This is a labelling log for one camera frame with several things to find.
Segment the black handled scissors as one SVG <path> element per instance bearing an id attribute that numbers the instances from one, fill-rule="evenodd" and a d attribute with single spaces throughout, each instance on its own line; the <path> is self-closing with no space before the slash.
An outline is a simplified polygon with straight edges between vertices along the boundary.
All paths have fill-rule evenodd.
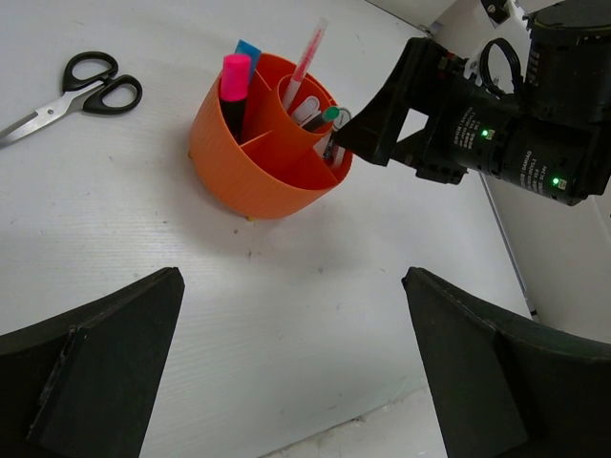
<path id="1" fill-rule="evenodd" d="M 107 68 L 87 78 L 74 75 L 74 68 L 85 61 L 104 63 Z M 118 62 L 106 52 L 81 52 L 73 56 L 64 69 L 61 80 L 62 95 L 1 131 L 1 148 L 46 128 L 59 119 L 80 111 L 87 115 L 125 115 L 140 103 L 143 96 L 141 83 L 132 75 L 118 75 Z M 120 87 L 128 86 L 133 100 L 123 106 L 110 106 L 104 98 Z"/>

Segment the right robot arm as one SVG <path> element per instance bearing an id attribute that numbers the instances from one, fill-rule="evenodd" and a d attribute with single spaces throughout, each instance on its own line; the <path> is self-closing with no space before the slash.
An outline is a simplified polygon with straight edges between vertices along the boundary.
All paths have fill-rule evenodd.
<path id="1" fill-rule="evenodd" d="M 472 59 L 409 40 L 384 86 L 333 138 L 364 161 L 456 185 L 469 171 L 574 206 L 610 178 L 610 5 L 529 13 L 521 61 L 502 37 Z"/>

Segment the blue capped black highlighter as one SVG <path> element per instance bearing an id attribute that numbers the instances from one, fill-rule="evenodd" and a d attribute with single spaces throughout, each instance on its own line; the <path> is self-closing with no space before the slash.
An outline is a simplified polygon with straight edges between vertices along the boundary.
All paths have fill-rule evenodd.
<path id="1" fill-rule="evenodd" d="M 247 55 L 251 59 L 251 65 L 256 67 L 261 57 L 262 51 L 251 43 L 240 39 L 236 45 L 235 53 Z"/>

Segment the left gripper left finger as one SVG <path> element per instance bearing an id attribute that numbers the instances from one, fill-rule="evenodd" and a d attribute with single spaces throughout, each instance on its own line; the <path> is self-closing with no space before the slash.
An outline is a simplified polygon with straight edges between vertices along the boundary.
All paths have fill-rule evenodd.
<path id="1" fill-rule="evenodd" d="M 184 288 L 165 267 L 2 335 L 2 456 L 138 457 Z"/>

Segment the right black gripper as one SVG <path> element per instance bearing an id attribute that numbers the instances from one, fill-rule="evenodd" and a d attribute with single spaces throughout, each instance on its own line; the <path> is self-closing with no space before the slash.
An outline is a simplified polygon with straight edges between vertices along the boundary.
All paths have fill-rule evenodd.
<path id="1" fill-rule="evenodd" d="M 442 184 L 458 184 L 470 170 L 497 177 L 520 121 L 520 61 L 514 50 L 502 53 L 511 94 L 494 83 L 488 50 L 476 59 L 484 72 L 478 85 L 475 76 L 464 76 L 465 58 L 430 38 L 410 39 L 382 88 L 337 132 L 337 143 L 370 164 L 386 166 L 392 158 L 418 177 Z M 428 120 L 397 143 L 410 110 Z"/>

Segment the pink capped black highlighter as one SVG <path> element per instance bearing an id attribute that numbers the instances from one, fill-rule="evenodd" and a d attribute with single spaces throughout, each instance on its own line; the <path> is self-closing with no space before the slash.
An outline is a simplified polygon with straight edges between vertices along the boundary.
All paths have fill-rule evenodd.
<path id="1" fill-rule="evenodd" d="M 220 82 L 221 113 L 230 134 L 239 142 L 249 91 L 251 57 L 233 53 L 223 58 Z"/>

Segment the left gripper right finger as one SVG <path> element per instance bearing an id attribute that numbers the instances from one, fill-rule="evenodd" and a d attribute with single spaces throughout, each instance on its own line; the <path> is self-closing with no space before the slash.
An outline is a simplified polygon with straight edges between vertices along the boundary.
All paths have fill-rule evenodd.
<path id="1" fill-rule="evenodd" d="M 448 456 L 609 456 L 609 344 L 526 319 L 423 268 L 402 284 Z"/>

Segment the pink translucent pen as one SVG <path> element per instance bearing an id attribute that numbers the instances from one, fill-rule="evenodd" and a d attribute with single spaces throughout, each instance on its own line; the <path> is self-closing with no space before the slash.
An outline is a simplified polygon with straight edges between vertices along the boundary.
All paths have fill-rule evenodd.
<path id="1" fill-rule="evenodd" d="M 286 112 L 289 111 L 297 92 L 299 91 L 306 74 L 309 70 L 309 66 L 314 59 L 314 56 L 324 38 L 328 20 L 322 17 L 317 24 L 311 38 L 309 39 L 299 62 L 293 74 L 290 76 L 288 84 L 283 94 L 282 104 Z"/>

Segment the black clear gel pen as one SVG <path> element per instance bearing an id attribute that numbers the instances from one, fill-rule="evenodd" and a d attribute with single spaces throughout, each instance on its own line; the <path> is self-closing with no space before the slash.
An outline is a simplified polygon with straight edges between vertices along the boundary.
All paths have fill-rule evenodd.
<path id="1" fill-rule="evenodd" d="M 323 112 L 313 116 L 308 120 L 302 128 L 307 132 L 315 132 L 316 130 L 326 126 L 328 123 L 332 123 L 340 114 L 340 109 L 337 106 L 330 106 Z"/>

